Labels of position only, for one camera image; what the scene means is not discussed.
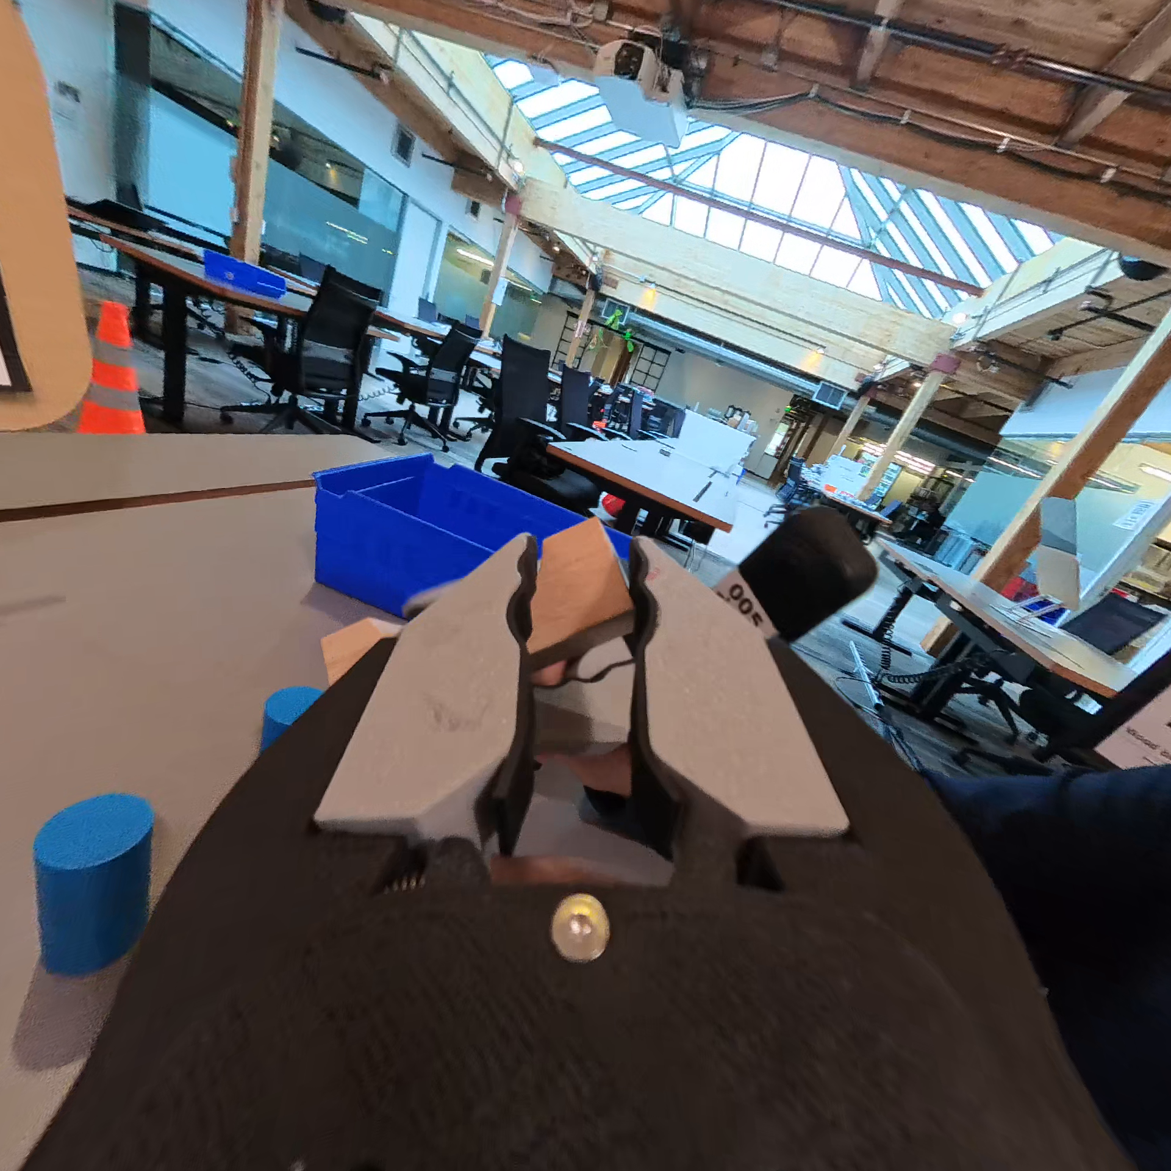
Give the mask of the person's right forearm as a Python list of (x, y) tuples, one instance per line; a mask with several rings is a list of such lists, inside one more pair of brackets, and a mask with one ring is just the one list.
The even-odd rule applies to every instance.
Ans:
[(1169, 1169), (1169, 767), (923, 779), (996, 886), (1103, 1123), (1139, 1169)]

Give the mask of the black office chair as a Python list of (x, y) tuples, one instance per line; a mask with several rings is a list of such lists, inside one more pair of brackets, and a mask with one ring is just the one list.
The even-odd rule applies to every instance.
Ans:
[(547, 351), (505, 336), (493, 382), (493, 426), (475, 472), (586, 518), (603, 494), (593, 480), (547, 456), (550, 444), (565, 441), (547, 426), (547, 396)]
[(361, 379), (368, 370), (368, 336), (380, 291), (334, 266), (326, 266), (308, 311), (286, 329), (256, 324), (262, 340), (229, 344), (229, 357), (253, 382), (245, 365), (268, 381), (265, 402), (220, 406), (222, 426), (234, 415), (271, 417), (261, 434), (295, 426), (326, 435), (355, 434)]
[(403, 419), (396, 444), (407, 446), (407, 431), (410, 428), (428, 431), (441, 444), (441, 451), (448, 453), (448, 434), (445, 428), (431, 421), (435, 409), (452, 409), (461, 393), (464, 366), (480, 344), (480, 332), (461, 324), (452, 324), (438, 349), (425, 366), (393, 355), (390, 358), (401, 369), (373, 369), (373, 374), (396, 387), (396, 399), (407, 400), (408, 406), (401, 412), (369, 412), (360, 419), (360, 428), (368, 428), (372, 419)]

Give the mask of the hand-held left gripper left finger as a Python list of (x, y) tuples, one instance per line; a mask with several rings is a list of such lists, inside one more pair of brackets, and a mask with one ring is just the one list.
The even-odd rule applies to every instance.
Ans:
[(403, 626), (316, 810), (320, 829), (511, 856), (533, 798), (537, 543), (519, 534)]

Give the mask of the small blue storage bin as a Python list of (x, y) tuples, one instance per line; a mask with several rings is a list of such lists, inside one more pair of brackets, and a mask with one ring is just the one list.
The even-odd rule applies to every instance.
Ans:
[(216, 253), (214, 249), (202, 251), (202, 269), (214, 284), (234, 288), (248, 296), (282, 300), (286, 293), (284, 277), (261, 266), (251, 266), (242, 260)]

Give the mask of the tan wooden block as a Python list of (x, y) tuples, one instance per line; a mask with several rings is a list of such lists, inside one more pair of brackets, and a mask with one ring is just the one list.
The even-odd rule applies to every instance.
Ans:
[[(446, 583), (407, 602), (403, 619), (361, 619), (322, 637), (328, 685), (335, 685), (382, 639), (446, 591)], [(593, 650), (633, 634), (635, 607), (617, 552), (598, 520), (546, 539), (530, 604), (528, 637), (533, 685), (576, 683), (576, 663)]]

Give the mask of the wooden background table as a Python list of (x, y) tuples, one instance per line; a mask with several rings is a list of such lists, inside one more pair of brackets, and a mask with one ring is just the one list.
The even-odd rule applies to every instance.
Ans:
[[(162, 344), (164, 344), (164, 390), (149, 405), (157, 406), (159, 421), (183, 428), (186, 414), (186, 365), (188, 365), (188, 302), (202, 298), (214, 302), (226, 309), (251, 309), (279, 323), (279, 329), (286, 329), (291, 323), (300, 321), (314, 293), (308, 298), (303, 293), (284, 293), (282, 300), (268, 300), (258, 296), (242, 293), (234, 288), (214, 284), (203, 275), (202, 267), (189, 263), (169, 262), (162, 253), (143, 249), (132, 243), (102, 239), (122, 256), (130, 257), (136, 266), (136, 275), (143, 277), (149, 286), (157, 286), (164, 293), (162, 306)], [(373, 444), (369, 431), (355, 428), (355, 435)]]
[(736, 478), (674, 451), (665, 441), (546, 441), (546, 456), (586, 474), (620, 497), (617, 531), (683, 549), (674, 529), (728, 534), (736, 523)]
[(894, 643), (891, 632), (914, 598), (929, 599), (956, 630), (956, 639), (937, 663), (908, 677), (915, 685), (911, 692), (894, 692), (886, 685), (877, 688), (903, 714), (920, 722), (949, 725), (963, 738), (960, 748), (952, 753), (959, 767), (984, 761), (1036, 776), (1045, 774), (1041, 761), (1052, 748), (1030, 761), (980, 748), (966, 727), (945, 713), (956, 697), (975, 697), (996, 706), (1006, 722), (1009, 745), (1019, 738), (1016, 721), (1053, 745), (1072, 731), (1072, 725), (1066, 716), (1060, 716), (1058, 725), (1049, 722), (1048, 711), (1058, 704), (1075, 711), (1074, 699), (1081, 694), (1097, 703), (1112, 701), (1139, 681), (1139, 671), (1106, 654), (1093, 639), (1079, 637), (1064, 626), (1043, 623), (1038, 599), (1012, 606), (987, 585), (883, 539), (877, 541), (877, 549), (880, 561), (897, 574), (899, 591), (873, 628), (854, 619), (842, 619), (842, 626), (881, 647), (881, 674), (888, 674), (891, 652), (908, 654)]

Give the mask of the wooden support post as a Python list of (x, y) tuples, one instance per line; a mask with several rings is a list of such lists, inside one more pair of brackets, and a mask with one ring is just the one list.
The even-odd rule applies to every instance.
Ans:
[(1125, 366), (1074, 374), (1009, 419), (945, 525), (980, 552), (964, 573), (994, 594), (1038, 580), (1041, 513), (1058, 500), (1075, 523), (1079, 607), (1169, 534), (1169, 315)]
[(284, 3), (247, 3), (241, 120), (234, 154), (229, 253), (258, 263), (265, 184), (273, 132), (273, 94)]

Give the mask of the orange traffic cone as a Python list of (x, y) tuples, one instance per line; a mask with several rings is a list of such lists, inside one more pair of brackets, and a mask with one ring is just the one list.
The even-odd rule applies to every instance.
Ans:
[(91, 381), (81, 400), (77, 434), (146, 435), (128, 306), (100, 303), (91, 349)]

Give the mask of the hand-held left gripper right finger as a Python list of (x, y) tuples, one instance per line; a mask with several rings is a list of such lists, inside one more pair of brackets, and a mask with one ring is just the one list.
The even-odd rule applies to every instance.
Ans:
[(842, 839), (848, 813), (768, 650), (765, 602), (739, 570), (716, 589), (633, 539), (637, 604), (631, 803), (664, 856), (700, 805), (739, 842)]

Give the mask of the blue cylinder block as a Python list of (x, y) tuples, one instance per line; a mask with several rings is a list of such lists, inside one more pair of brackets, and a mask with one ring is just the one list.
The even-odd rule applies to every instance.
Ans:
[(33, 843), (43, 969), (86, 978), (123, 959), (149, 914), (154, 810), (95, 795), (54, 813)]
[(284, 686), (266, 697), (262, 704), (258, 753), (279, 740), (320, 699), (324, 688)]

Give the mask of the wooden backing board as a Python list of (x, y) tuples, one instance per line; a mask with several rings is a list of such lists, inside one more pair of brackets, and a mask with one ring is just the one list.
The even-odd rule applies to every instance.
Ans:
[(2, 3), (2, 431), (67, 417), (91, 381), (91, 336), (34, 44)]

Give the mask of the blue plastic bin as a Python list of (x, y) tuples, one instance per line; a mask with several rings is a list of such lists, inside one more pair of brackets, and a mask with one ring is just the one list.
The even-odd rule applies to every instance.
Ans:
[(519, 534), (583, 518), (431, 453), (316, 472), (316, 580), (395, 618), (418, 594), (470, 574)]

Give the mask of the person's right hand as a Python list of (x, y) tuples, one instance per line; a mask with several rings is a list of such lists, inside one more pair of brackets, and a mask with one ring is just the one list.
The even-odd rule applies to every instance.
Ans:
[(604, 753), (584, 753), (584, 755), (564, 755), (546, 753), (537, 755), (535, 761), (544, 765), (561, 765), (583, 783), (584, 789), (615, 795), (620, 799), (631, 798), (633, 792), (633, 759), (631, 746), (619, 745)]

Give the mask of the white ceiling unit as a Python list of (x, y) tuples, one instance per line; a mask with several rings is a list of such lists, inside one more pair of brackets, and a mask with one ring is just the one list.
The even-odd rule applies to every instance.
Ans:
[(657, 42), (619, 38), (598, 47), (593, 84), (617, 130), (668, 150), (687, 130), (683, 73), (669, 67)]

